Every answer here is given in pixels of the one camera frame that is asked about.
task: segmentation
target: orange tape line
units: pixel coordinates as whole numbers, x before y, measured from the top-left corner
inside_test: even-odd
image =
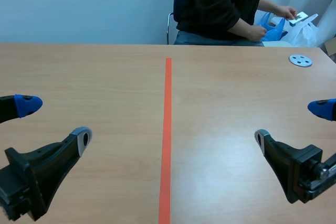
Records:
[[[159,200],[159,224],[170,224],[170,187],[172,157],[172,59],[166,59],[164,85],[163,140],[161,183]]]

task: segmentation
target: jeans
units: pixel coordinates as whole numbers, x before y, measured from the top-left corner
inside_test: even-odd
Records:
[[[174,45],[200,45],[200,46],[236,46],[236,47],[263,47],[262,42],[252,42],[247,39],[216,40],[202,37],[197,34],[179,31]]]

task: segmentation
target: round metal plate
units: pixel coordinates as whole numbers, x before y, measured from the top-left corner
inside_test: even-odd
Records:
[[[289,57],[289,61],[292,62],[296,66],[304,67],[304,68],[307,68],[313,65],[313,61],[304,55],[291,55]]]

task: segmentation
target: sleeve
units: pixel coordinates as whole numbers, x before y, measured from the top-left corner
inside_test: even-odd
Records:
[[[199,12],[200,25],[219,25],[226,30],[240,19],[240,13],[231,0],[194,0]]]

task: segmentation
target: chair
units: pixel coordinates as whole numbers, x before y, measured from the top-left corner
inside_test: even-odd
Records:
[[[174,7],[173,12],[168,15],[168,25],[167,25],[167,45],[169,45],[169,24],[170,24],[170,17],[173,15],[174,20],[179,22],[183,8],[186,4],[187,0],[174,0]]]

